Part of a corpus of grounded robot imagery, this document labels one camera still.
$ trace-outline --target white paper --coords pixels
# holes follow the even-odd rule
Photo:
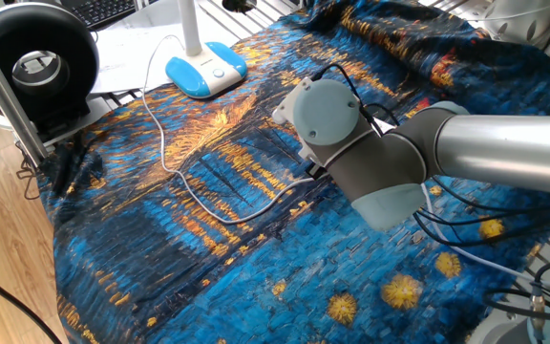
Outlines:
[[[133,15],[151,11],[151,14],[163,16],[163,12],[157,10],[171,9],[172,2],[161,1],[167,4],[158,7],[159,1]],[[237,37],[203,13],[199,7],[196,7],[196,12],[201,42],[217,41],[226,46],[232,46],[237,42]],[[181,23],[150,27],[151,19],[143,15],[143,18],[136,20],[135,23],[132,20],[124,20],[98,33],[96,46],[99,51],[99,74],[91,91],[92,94],[143,88],[148,61],[163,37],[174,34],[185,46]],[[169,16],[169,19],[169,21],[179,21],[175,13]],[[183,54],[184,51],[175,37],[169,37],[162,42],[150,66],[146,89],[151,90],[171,83],[171,79],[164,72],[165,66],[172,57]]]

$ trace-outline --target starry night fabric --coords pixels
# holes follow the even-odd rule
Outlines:
[[[473,114],[550,115],[548,56],[414,1],[309,1],[233,49],[248,66],[235,89],[194,100],[167,85],[146,96],[166,134],[166,165],[230,219],[305,177],[294,129],[270,114],[329,63],[345,68],[365,103],[401,121],[439,100]],[[443,181],[484,204],[550,204],[550,194]],[[330,179],[224,226],[162,169],[159,131],[140,100],[59,145],[39,185],[73,343],[459,343],[486,316],[482,292],[513,282],[424,237],[412,218],[370,229]],[[488,215],[427,185],[446,219]],[[462,226],[459,239],[442,229],[477,240],[549,215]],[[547,236],[469,251],[522,269]]]

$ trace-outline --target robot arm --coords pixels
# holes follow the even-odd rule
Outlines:
[[[434,175],[550,192],[550,117],[469,116],[451,102],[379,137],[344,84],[306,78],[273,113],[291,122],[299,153],[325,167],[375,229],[395,226],[425,199]]]

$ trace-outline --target blue lamp base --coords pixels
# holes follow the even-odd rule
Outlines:
[[[247,75],[245,61],[222,43],[208,42],[194,56],[173,57],[165,73],[192,98],[213,97],[242,81]]]

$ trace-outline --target keyboard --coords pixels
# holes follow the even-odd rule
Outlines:
[[[133,0],[61,0],[61,4],[91,30],[104,28],[135,12]]]

